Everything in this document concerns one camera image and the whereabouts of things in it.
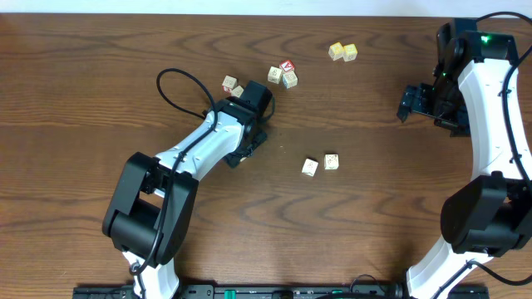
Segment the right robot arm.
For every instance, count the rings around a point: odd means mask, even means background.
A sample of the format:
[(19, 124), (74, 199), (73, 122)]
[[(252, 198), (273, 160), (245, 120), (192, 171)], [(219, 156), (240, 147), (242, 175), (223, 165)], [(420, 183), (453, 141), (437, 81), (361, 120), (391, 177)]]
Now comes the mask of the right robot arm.
[(483, 32), (456, 18), (436, 34), (434, 82), (408, 86), (397, 117), (431, 117), (452, 136), (470, 139), (470, 182), (441, 210), (441, 236), (396, 291), (402, 298), (485, 298), (461, 280), (531, 237), (531, 151), (517, 91), (519, 54), (511, 35)]

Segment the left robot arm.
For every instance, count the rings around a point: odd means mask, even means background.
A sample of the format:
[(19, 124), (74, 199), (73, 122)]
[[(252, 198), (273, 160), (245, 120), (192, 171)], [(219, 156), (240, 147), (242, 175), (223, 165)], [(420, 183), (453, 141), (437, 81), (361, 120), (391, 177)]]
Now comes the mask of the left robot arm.
[(174, 257), (187, 234), (200, 180), (220, 161), (238, 166), (267, 138), (261, 124), (273, 94), (251, 81), (241, 96), (218, 101), (176, 146), (124, 166), (102, 232), (131, 266), (133, 298), (171, 298), (179, 288)]

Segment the yellow sided white block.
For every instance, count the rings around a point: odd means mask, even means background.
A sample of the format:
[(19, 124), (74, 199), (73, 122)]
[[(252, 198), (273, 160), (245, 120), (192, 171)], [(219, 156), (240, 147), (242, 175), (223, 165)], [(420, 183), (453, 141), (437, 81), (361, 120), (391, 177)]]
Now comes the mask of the yellow sided white block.
[(302, 173), (313, 177), (318, 169), (318, 162), (314, 159), (305, 159), (302, 167)]

